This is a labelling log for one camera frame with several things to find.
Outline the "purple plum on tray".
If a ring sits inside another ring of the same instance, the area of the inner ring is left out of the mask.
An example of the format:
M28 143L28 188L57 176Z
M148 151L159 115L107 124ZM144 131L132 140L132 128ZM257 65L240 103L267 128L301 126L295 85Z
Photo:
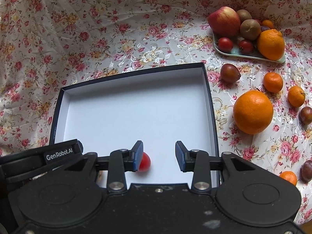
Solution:
M261 26L261 31L262 32L267 31L267 30L270 30L270 28L267 27L267 26Z

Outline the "small mandarin on tray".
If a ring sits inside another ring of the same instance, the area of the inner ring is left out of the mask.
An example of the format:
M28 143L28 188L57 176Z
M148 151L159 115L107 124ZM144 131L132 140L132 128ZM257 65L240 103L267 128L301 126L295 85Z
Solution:
M275 28L273 22L271 22L270 20L267 20L267 19L262 21L262 26L263 27L268 27L270 29L274 29Z

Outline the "large round orange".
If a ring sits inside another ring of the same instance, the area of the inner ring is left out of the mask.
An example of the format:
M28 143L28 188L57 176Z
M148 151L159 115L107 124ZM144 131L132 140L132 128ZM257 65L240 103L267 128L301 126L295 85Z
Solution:
M263 132L271 124L273 105L264 93L250 90L236 100L233 118L242 132L255 135Z

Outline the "mandarin with stem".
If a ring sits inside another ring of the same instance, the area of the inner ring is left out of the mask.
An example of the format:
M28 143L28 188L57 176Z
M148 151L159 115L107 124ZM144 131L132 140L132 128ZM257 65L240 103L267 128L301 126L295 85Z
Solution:
M305 92L300 86L292 86L287 95L289 104L293 107L301 107L305 102Z

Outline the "right cherry tomato on tray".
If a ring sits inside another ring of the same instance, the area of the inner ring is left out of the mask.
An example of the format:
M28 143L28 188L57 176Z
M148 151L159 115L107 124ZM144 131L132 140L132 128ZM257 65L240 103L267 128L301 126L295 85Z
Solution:
M249 40L241 40L238 44L239 51L243 54L250 54L253 52L253 43Z

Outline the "black box white interior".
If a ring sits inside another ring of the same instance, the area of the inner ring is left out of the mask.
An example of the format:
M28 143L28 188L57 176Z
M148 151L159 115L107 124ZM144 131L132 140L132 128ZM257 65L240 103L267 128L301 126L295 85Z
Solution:
M142 141L147 172L128 172L128 184L191 183L175 144L218 156L214 107L202 63L164 66L78 83L60 90L50 143L77 139L84 152L107 156Z

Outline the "rear brown kiwi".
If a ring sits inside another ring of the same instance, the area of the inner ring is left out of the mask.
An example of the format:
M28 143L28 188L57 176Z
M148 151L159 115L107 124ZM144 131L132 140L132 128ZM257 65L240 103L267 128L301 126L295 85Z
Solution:
M239 16L240 22L243 23L245 20L251 20L252 16L247 10L237 10L236 13Z

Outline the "red cherry tomato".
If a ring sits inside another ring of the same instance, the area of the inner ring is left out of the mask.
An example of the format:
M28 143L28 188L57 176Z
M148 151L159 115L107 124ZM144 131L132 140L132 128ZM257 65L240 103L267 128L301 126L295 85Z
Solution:
M143 153L143 157L139 166L139 172L147 172L151 167L151 159L147 153Z

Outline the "large knobbed orange on tray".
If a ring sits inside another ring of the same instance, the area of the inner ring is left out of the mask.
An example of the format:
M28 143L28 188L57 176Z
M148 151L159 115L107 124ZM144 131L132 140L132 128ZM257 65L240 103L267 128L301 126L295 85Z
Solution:
M258 51L267 59L277 61L285 51L285 41L280 31L270 29L263 31L256 43Z

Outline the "red apple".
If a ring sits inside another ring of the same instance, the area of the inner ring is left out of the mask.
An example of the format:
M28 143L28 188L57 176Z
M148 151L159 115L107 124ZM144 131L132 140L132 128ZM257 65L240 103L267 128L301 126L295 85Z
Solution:
M239 15L228 6L211 13L207 20L215 34L223 37L235 37L239 34L241 26Z

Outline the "dark plum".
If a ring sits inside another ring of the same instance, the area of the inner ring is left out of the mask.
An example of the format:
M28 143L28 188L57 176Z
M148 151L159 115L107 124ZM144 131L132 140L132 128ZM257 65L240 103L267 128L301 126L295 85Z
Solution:
M307 160L301 167L301 178L305 183L312 180L312 160Z
M309 125L312 122L312 108L305 106L299 113L300 121L303 125Z
M235 83L241 78L241 74L236 66L226 63L221 67L221 79L227 83Z

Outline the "small mandarin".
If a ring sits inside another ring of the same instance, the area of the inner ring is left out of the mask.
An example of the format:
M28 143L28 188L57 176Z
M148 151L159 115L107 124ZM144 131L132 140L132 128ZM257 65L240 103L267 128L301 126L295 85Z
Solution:
M263 27L268 27L270 29L274 29L275 28L273 22L271 22L270 20L267 20L267 19L262 21L262 26Z
M290 182L291 184L293 184L294 186L297 185L297 176L294 172L292 171L284 171L281 172L279 175L280 178Z

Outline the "floral tablecloth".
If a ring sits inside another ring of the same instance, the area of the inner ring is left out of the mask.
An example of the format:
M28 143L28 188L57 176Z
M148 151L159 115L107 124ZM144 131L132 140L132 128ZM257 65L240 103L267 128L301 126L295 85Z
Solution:
M270 20L285 40L285 63L217 53L207 21L222 6ZM311 128L287 101L300 86L311 105L311 0L1 0L1 155L48 143L58 93L64 86L180 63L205 65L219 149L279 174L299 174L311 159ZM222 65L241 78L221 79ZM232 119L236 99L262 89L274 71L284 89L269 94L272 124L244 135Z

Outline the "cherry tomato on tray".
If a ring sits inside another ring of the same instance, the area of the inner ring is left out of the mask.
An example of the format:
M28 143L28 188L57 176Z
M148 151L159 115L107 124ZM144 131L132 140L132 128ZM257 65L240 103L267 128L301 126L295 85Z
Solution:
M250 54L253 52L253 43L249 40L241 40L238 44L239 51L243 54Z
M218 49L221 52L230 53L233 48L233 42L231 39L222 37L218 40Z

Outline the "front brown kiwi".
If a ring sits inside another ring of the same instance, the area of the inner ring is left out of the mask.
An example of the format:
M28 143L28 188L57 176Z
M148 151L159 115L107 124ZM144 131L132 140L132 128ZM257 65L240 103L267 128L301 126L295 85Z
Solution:
M261 32L260 24L254 19L243 21L240 27L241 37L252 41L257 39Z

